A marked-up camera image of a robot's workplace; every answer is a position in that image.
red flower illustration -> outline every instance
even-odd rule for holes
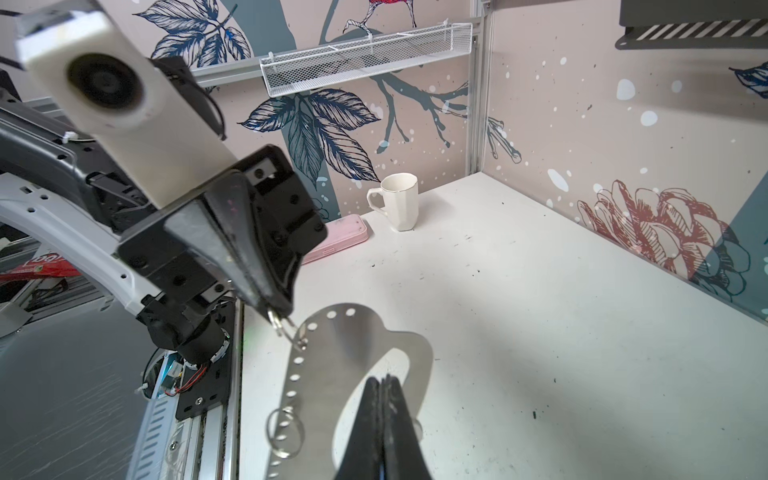
[[[578,208],[587,227],[711,293],[732,300],[744,291],[749,253],[687,190],[639,188],[633,198],[616,180],[610,192],[600,190],[594,210],[583,201]]]

bird illustration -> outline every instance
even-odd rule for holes
[[[371,31],[366,26],[366,22],[369,18],[371,18],[371,15],[373,15],[373,11],[376,10],[376,7],[378,7],[381,4],[387,4],[391,5],[393,3],[400,3],[405,2],[406,5],[408,5],[408,10],[411,12],[411,23],[413,23],[413,28],[416,28],[416,19],[413,17],[413,0],[368,0],[368,13],[366,14],[366,17],[362,20],[362,22],[356,22],[355,20],[347,20],[346,25],[344,26],[344,30],[342,33],[344,33],[347,28],[351,26],[356,26],[357,28],[361,28],[366,31],[366,33],[371,33]]]

pink case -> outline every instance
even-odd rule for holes
[[[368,227],[360,215],[341,217],[326,223],[326,228],[328,237],[305,255],[302,265],[368,240]]]

key ring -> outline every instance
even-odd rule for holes
[[[293,348],[295,348],[299,352],[303,352],[304,350],[306,350],[307,339],[299,336],[299,329],[296,328],[296,324],[294,324],[289,317],[285,317],[281,319],[280,315],[278,315],[277,312],[271,306],[266,308],[266,315],[270,319],[272,328],[274,328],[275,332],[277,332],[277,336],[285,336],[286,339],[288,339],[288,341],[291,343]],[[286,332],[285,328],[283,327],[284,320],[288,323],[288,325],[291,325],[291,327],[294,329],[293,336],[289,335],[288,332]]]
[[[275,438],[272,437],[272,435],[270,435],[270,421],[272,420],[272,417],[276,413],[280,413],[280,412],[282,412],[283,415],[285,415],[290,421],[288,425],[290,425],[291,423],[295,424],[296,430],[299,431],[299,448],[296,449],[295,452],[288,452],[287,450],[280,448],[277,445]],[[277,425],[275,427],[275,433],[277,432],[278,427],[280,426]],[[299,452],[301,452],[301,446],[304,445],[304,424],[301,422],[301,419],[299,419],[299,416],[293,412],[292,406],[284,406],[281,409],[274,409],[270,413],[270,415],[266,418],[266,440],[270,443],[270,449],[272,450],[272,453],[274,453],[277,458],[282,458],[282,459],[293,458],[296,455],[298,455]]]

white table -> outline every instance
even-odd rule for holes
[[[766,326],[484,174],[419,201],[413,231],[366,214],[303,267],[292,317],[361,303],[429,340],[435,480],[768,476]],[[240,477],[263,478],[289,347],[255,316],[244,340]]]

